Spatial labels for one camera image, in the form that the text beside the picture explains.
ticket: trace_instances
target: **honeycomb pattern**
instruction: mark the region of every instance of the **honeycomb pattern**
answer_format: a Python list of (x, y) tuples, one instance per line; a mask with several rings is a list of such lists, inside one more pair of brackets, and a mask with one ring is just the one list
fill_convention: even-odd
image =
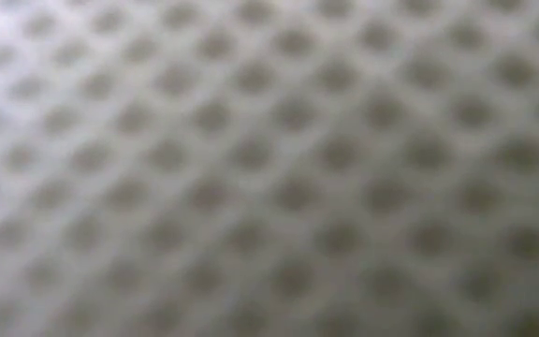
[(539, 0), (0, 0), (0, 336), (539, 336)]

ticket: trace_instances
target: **perforated surface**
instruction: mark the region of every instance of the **perforated surface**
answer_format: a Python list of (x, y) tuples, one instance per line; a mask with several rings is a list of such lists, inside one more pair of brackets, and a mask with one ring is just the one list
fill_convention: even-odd
[(539, 0), (0, 0), (0, 337), (539, 336)]

